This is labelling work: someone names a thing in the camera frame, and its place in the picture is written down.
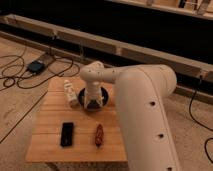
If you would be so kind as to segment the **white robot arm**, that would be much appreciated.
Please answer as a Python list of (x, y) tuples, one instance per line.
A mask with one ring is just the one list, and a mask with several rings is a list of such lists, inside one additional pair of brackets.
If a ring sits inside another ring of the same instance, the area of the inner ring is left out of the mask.
[(102, 82), (114, 85), (115, 107), (130, 171), (182, 171), (163, 99), (175, 90), (167, 65), (106, 68), (95, 61), (80, 70), (85, 101), (101, 96)]

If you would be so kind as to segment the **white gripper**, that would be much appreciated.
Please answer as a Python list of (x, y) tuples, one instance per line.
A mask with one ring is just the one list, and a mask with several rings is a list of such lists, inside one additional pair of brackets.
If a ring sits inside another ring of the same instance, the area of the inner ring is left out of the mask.
[(88, 109), (88, 105), (92, 100), (98, 103), (98, 107), (103, 107), (101, 84), (99, 82), (87, 82), (85, 89), (84, 109)]

